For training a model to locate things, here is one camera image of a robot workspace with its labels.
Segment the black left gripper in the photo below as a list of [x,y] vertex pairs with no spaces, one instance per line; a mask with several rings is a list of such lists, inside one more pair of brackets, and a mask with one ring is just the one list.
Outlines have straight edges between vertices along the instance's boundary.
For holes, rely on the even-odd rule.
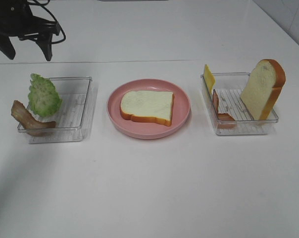
[[[46,8],[49,1],[37,0],[0,0],[0,51],[10,60],[15,57],[15,49],[9,37],[18,37],[20,40],[36,40],[46,61],[52,58],[52,37],[38,40],[43,33],[59,35],[60,24],[55,16]],[[53,20],[35,16],[31,6],[38,6],[45,10]]]

